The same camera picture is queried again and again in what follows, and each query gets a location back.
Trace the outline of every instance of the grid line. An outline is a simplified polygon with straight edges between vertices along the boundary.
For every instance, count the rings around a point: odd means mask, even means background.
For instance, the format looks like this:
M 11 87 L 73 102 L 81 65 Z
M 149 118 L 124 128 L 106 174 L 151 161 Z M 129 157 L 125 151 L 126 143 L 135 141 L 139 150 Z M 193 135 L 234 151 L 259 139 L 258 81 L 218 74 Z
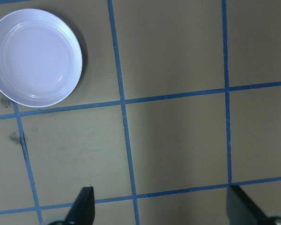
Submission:
M 20 1 L 27 1 L 27 0 L 0 0 L 0 4 L 20 2 Z M 226 3 L 226 0 L 222 0 L 222 25 L 223 25 L 223 52 L 224 52 L 225 88 L 224 89 L 214 89 L 214 90 L 190 91 L 190 92 L 185 92 L 185 93 L 177 93 L 177 94 L 161 95 L 161 96 L 153 96 L 153 97 L 141 97 L 141 98 L 134 98 L 134 99 L 125 99 L 125 96 L 124 96 L 124 87 L 123 87 L 123 79 L 122 79 L 120 58 L 119 58 L 119 52 L 118 52 L 118 42 L 117 42 L 117 36 L 116 36 L 116 27 L 115 27 L 115 20 L 114 20 L 114 14 L 113 14 L 112 0 L 107 0 L 107 4 L 108 4 L 109 16 L 110 16 L 112 40 L 113 40 L 115 61 L 116 61 L 116 67 L 117 67 L 120 100 L 119 101 L 103 102 L 103 103 L 92 103 L 92 104 L 85 104 L 85 105 L 57 107 L 57 108 L 42 109 L 42 110 L 32 110 L 32 111 L 26 111 L 26 112 L 19 112 L 17 103 L 13 103 L 15 113 L 0 115 L 0 120 L 10 119 L 10 118 L 16 118 L 16 120 L 17 120 L 19 132 L 20 132 L 21 144 L 22 144 L 22 148 L 23 148 L 25 164 L 26 164 L 26 169 L 27 169 L 27 172 L 28 172 L 31 190 L 32 190 L 33 198 L 34 198 L 35 205 L 36 205 L 35 207 L 31 207 L 31 208 L 1 210 L 0 215 L 10 214 L 10 213 L 36 211 L 37 214 L 38 214 L 39 222 L 41 223 L 42 222 L 41 210 L 59 209 L 59 208 L 65 208 L 65 207 L 71 207 L 72 206 L 72 203 L 49 205 L 49 206 L 39 206 L 36 187 L 35 187 L 35 183 L 34 183 L 34 180 L 33 180 L 32 169 L 31 169 L 29 156 L 28 156 L 28 152 L 27 152 L 27 148 L 26 148 L 26 144 L 25 144 L 25 140 L 24 140 L 24 132 L 23 132 L 23 127 L 22 127 L 21 117 L 22 116 L 29 116 L 29 115 L 44 114 L 44 113 L 54 113 L 54 112 L 89 109 L 89 108 L 96 108 L 96 107 L 106 107 L 106 106 L 112 106 L 112 105 L 121 105 L 122 116 L 123 116 L 123 125 L 124 125 L 124 130 L 125 130 L 125 140 L 126 140 L 129 172 L 130 172 L 130 178 L 131 178 L 132 195 L 131 196 L 108 198 L 108 199 L 100 199 L 100 200 L 96 200 L 95 203 L 98 204 L 98 203 L 109 203 L 109 202 L 116 202 L 116 201 L 133 200 L 135 220 L 136 220 L 137 225 L 140 224 L 139 215 L 138 215 L 138 205 L 137 205 L 137 199 L 140 199 L 140 198 L 150 198 L 150 197 L 157 197 L 157 196 L 162 196 L 162 195 L 174 195 L 174 194 L 196 192 L 196 191 L 203 191 L 203 190 L 220 189 L 220 188 L 226 188 L 230 184 L 236 184 L 236 185 L 244 186 L 244 185 L 252 185 L 252 184 L 281 181 L 281 177 L 274 177 L 274 178 L 260 179 L 260 180 L 241 181 L 241 182 L 235 182 L 235 183 L 233 183 L 233 181 L 232 181 L 229 92 L 249 90 L 249 89 L 278 87 L 278 86 L 281 86 L 281 82 L 268 82 L 268 83 L 241 85 L 241 86 L 235 86 L 235 87 L 229 86 L 228 34 L 227 34 L 227 8 L 226 8 L 227 3 Z M 175 99 L 175 98 L 184 98 L 184 97 L 199 96 L 199 95 L 209 95 L 209 94 L 217 94 L 217 93 L 225 93 L 228 183 L 227 184 L 220 184 L 220 185 L 191 187 L 191 188 L 186 188 L 186 189 L 170 190 L 170 191 L 164 191 L 164 192 L 137 195 L 136 194 L 135 180 L 134 180 L 133 164 L 132 164 L 130 138 L 129 138 L 129 131 L 128 131 L 126 104 L 159 101 L 159 100 Z
M 270 183 L 270 182 L 278 182 L 281 181 L 281 177 L 273 177 L 273 178 L 266 178 L 266 179 L 259 179 L 259 180 L 248 180 L 248 181 L 240 181 L 232 183 L 234 185 L 246 186 L 252 184 L 262 184 L 262 183 Z M 118 202 L 118 201 L 126 201 L 132 200 L 133 198 L 151 198 L 151 197 L 159 197 L 163 195 L 176 195 L 182 193 L 191 193 L 191 192 L 199 192 L 199 191 L 206 191 L 206 190 L 214 190 L 214 189 L 222 189 L 226 188 L 229 184 L 219 184 L 219 185 L 211 185 L 211 186 L 201 186 L 201 187 L 191 187 L 179 190 L 170 190 L 170 191 L 163 191 L 163 192 L 156 192 L 156 193 L 149 193 L 149 194 L 141 194 L 136 196 L 123 196 L 123 197 L 115 197 L 115 198 L 107 198 L 107 199 L 99 199 L 95 200 L 96 204 L 99 203 L 110 203 L 110 202 Z M 51 209 L 60 209 L 60 208 L 67 208 L 71 207 L 72 203 L 65 203 L 65 204 L 57 204 L 57 205 L 47 205 L 47 206 L 40 206 L 40 210 L 51 210 Z M 30 208 L 22 208 L 22 209 L 12 209 L 12 210 L 0 210 L 0 215 L 4 214 L 11 214 L 11 213 L 20 213 L 20 212 L 29 212 L 29 211 L 36 211 L 36 207 Z
M 251 90 L 251 89 L 262 89 L 262 88 L 270 88 L 270 87 L 280 87 L 280 86 L 281 86 L 281 81 L 280 82 L 249 84 L 249 85 L 229 87 L 229 92 Z M 226 93 L 226 92 L 227 92 L 227 90 L 225 88 L 197 90 L 197 91 L 183 92 L 183 93 L 177 93 L 177 94 L 125 99 L 125 104 L 161 101 L 161 100 L 185 98 L 185 97 L 191 97 L 191 96 L 212 95 L 212 94 L 219 94 L 219 93 Z M 19 114 L 21 117 L 23 117 L 23 116 L 32 116 L 32 115 L 54 113 L 54 112 L 58 113 L 58 112 L 73 111 L 73 110 L 80 110 L 80 109 L 99 108 L 99 107 L 106 107 L 106 106 L 113 106 L 113 105 L 121 105 L 121 101 L 117 100 L 117 101 L 90 103 L 90 104 L 83 104 L 83 105 L 71 105 L 71 106 L 64 106 L 64 107 L 47 108 L 47 109 L 35 109 L 35 110 L 19 112 Z M 16 117 L 16 115 L 14 113 L 3 114 L 3 115 L 0 115 L 0 120 L 10 119 L 10 118 L 15 118 L 15 117 Z
M 25 159 L 26 170 L 27 170 L 27 174 L 28 174 L 28 178 L 29 178 L 29 182 L 30 182 L 30 187 L 31 187 L 32 195 L 33 195 L 33 200 L 34 200 L 34 204 L 36 206 L 37 217 L 38 217 L 39 223 L 41 224 L 43 222 L 43 217 L 42 217 L 42 212 L 39 208 L 37 190 L 36 190 L 36 186 L 34 183 L 31 164 L 30 164 L 27 147 L 26 147 L 26 143 L 25 143 L 23 124 L 22 124 L 22 120 L 21 120 L 21 117 L 19 114 L 18 104 L 13 102 L 13 106 L 14 106 L 14 111 L 16 114 L 16 120 L 17 120 L 17 124 L 18 124 L 18 128 L 19 128 L 19 132 L 20 132 L 21 145 L 22 145 L 22 150 L 23 150 L 23 154 L 24 154 L 24 159 Z
M 228 32 L 227 32 L 227 2 L 222 0 L 222 29 L 223 29 L 223 55 L 225 79 L 225 107 L 226 107 L 226 138 L 227 138 L 227 169 L 228 183 L 232 183 L 231 160 L 231 127 L 230 127 L 230 93 L 229 93 L 229 62 L 228 62 Z
M 117 68 L 118 89 L 119 89 L 121 109 L 122 109 L 131 190 L 132 190 L 132 195 L 133 195 L 134 217 L 135 217 L 136 225 L 140 225 L 138 203 L 137 203 L 137 198 L 135 197 L 136 196 L 136 186 L 135 186 L 135 180 L 134 180 L 133 161 L 132 161 L 132 154 L 131 154 L 129 128 L 128 128 L 128 121 L 127 121 L 125 95 L 124 95 L 124 85 L 123 85 L 123 78 L 122 78 L 120 56 L 119 56 L 119 52 L 118 52 L 118 39 L 117 39 L 117 31 L 116 31 L 116 24 L 115 24 L 114 12 L 113 12 L 112 0 L 107 0 L 107 7 L 108 7 L 108 13 L 109 13 L 109 20 L 110 20 L 110 24 L 111 24 L 111 35 L 112 35 L 113 49 L 114 49 L 116 68 Z

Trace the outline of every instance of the blue tape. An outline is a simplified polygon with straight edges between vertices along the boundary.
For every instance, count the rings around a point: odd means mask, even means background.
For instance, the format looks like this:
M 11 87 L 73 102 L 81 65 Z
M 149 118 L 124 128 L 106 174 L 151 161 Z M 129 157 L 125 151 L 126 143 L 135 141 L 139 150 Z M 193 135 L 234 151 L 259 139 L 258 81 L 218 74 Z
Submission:
M 222 0 L 222 27 L 223 27 L 223 55 L 225 79 L 225 106 L 226 106 L 226 140 L 227 140 L 227 170 L 228 183 L 232 183 L 231 158 L 231 128 L 230 128 L 230 94 L 229 94 L 229 61 L 228 61 L 228 31 L 227 31 L 227 2 Z
M 5 120 L 5 119 L 10 119 L 10 118 L 15 118 L 16 114 L 12 113 L 12 114 L 5 114 L 5 115 L 0 115 L 0 120 Z
M 73 105 L 73 106 L 65 106 L 65 107 L 58 107 L 58 108 L 49 108 L 49 109 L 37 109 L 32 111 L 20 112 L 20 116 L 31 116 L 31 115 L 38 115 L 44 113 L 56 113 L 56 112 L 63 112 L 63 111 L 72 111 L 72 110 L 79 110 L 79 109 L 90 109 L 90 108 L 99 108 L 99 107 L 106 107 L 112 105 L 120 105 L 120 101 L 110 101 L 110 102 L 103 102 L 103 103 L 91 103 L 85 105 Z
M 121 63 L 120 63 L 120 57 L 119 57 L 119 51 L 118 51 L 118 39 L 117 39 L 114 13 L 113 13 L 112 0 L 107 0 L 107 6 L 108 6 L 108 13 L 109 13 L 109 19 L 110 19 L 110 24 L 111 24 L 111 35 L 112 35 L 113 49 L 114 49 L 115 62 L 116 62 L 116 68 L 117 68 L 118 89 L 119 89 L 119 95 L 120 95 L 120 100 L 121 100 L 123 125 L 124 125 L 124 133 L 125 133 L 125 142 L 126 142 L 128 166 L 129 166 L 129 173 L 130 173 L 131 190 L 132 190 L 132 195 L 136 196 L 133 162 L 132 162 L 132 155 L 131 155 L 131 146 L 130 146 L 127 113 L 126 113 L 126 105 L 125 105 L 124 85 L 123 85 Z M 136 198 L 133 198 L 133 206 L 134 206 L 135 223 L 136 223 L 136 225 L 140 225 L 139 210 L 138 210 L 138 204 L 137 204 Z
M 270 87 L 278 87 L 278 86 L 281 86 L 281 81 L 230 87 L 229 90 L 238 91 L 238 90 L 249 90 L 249 89 L 259 89 L 259 88 L 270 88 Z
M 38 220 L 41 224 L 43 222 L 43 217 L 42 217 L 42 212 L 41 212 L 40 207 L 39 207 L 37 190 L 36 190 L 36 186 L 35 186 L 35 183 L 34 183 L 31 164 L 30 164 L 30 160 L 29 160 L 29 156 L 28 156 L 28 152 L 27 152 L 27 148 L 26 148 L 26 143 L 25 143 L 25 138 L 24 138 L 24 130 L 23 130 L 21 117 L 20 117 L 20 114 L 19 114 L 18 104 L 13 102 L 13 106 L 14 106 L 15 114 L 17 115 L 16 120 L 17 120 L 17 124 L 18 124 L 18 128 L 19 128 L 19 132 L 20 132 L 21 145 L 22 145 L 22 149 L 23 149 L 23 154 L 24 154 L 27 174 L 28 174 L 28 178 L 29 178 L 29 182 L 30 182 L 30 186 L 31 186 L 31 191 L 32 191 L 34 203 L 35 203 L 35 206 L 36 206 Z

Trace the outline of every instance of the dark stain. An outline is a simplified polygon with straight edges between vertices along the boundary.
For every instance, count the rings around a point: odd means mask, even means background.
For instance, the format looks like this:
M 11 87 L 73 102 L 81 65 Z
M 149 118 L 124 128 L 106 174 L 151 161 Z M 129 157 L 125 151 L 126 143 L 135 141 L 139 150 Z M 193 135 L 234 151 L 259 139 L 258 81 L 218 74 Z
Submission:
M 4 108 L 11 108 L 12 107 L 12 102 L 7 97 L 0 98 L 0 103 Z
M 13 141 L 15 144 L 21 144 L 21 139 L 18 134 L 18 132 L 13 132 L 10 136 L 9 139 Z

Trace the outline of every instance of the white plate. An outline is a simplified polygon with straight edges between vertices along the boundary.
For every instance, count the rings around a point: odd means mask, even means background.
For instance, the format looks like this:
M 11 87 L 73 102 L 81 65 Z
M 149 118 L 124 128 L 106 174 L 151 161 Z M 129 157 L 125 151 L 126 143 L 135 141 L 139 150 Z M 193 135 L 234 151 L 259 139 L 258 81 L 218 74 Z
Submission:
M 0 91 L 30 107 L 65 99 L 77 85 L 82 55 L 77 38 L 58 17 L 21 9 L 0 20 Z

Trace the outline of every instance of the tan surface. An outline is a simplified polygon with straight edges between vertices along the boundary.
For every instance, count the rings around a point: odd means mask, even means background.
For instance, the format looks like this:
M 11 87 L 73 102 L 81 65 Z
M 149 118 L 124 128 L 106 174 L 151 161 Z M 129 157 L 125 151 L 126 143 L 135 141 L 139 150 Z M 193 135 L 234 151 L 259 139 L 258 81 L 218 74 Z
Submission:
M 113 5 L 126 98 L 224 87 L 221 1 Z
M 139 199 L 140 224 L 228 225 L 225 189 Z
M 21 212 L 0 215 L 0 225 L 36 225 L 38 218 L 36 212 Z
M 96 199 L 131 194 L 121 116 L 112 106 L 22 118 L 40 205 L 72 203 L 89 185 Z
M 233 181 L 281 176 L 281 87 L 232 92 Z
M 34 207 L 15 119 L 0 120 L 0 210 Z
M 281 0 L 228 0 L 230 86 L 281 81 Z
M 227 183 L 224 106 L 223 94 L 127 105 L 138 194 Z

